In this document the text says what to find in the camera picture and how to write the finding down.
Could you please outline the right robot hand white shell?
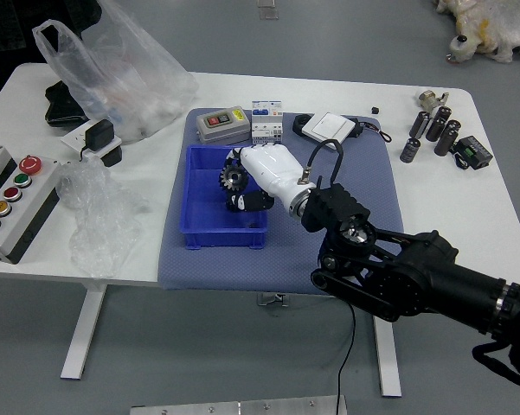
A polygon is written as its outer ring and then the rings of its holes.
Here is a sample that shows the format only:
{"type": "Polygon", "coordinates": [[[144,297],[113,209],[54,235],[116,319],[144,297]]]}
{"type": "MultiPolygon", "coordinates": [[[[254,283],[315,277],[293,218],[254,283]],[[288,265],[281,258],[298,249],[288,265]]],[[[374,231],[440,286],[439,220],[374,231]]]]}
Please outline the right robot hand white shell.
{"type": "Polygon", "coordinates": [[[302,166],[282,144],[233,148],[219,175],[235,211],[268,210],[276,199],[291,217],[301,218],[315,184],[311,165],[302,166]]]}

